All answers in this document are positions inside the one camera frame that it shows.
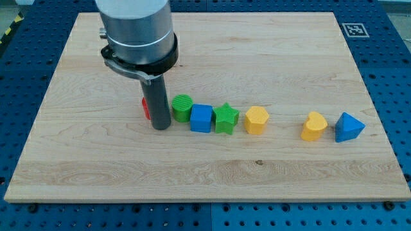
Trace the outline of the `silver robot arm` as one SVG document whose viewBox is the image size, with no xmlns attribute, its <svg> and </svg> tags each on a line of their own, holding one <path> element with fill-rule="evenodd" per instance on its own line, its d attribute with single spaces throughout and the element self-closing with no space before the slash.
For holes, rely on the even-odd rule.
<svg viewBox="0 0 411 231">
<path fill-rule="evenodd" d="M 175 48 L 168 0 L 96 0 L 109 46 L 122 60 L 145 65 Z"/>
</svg>

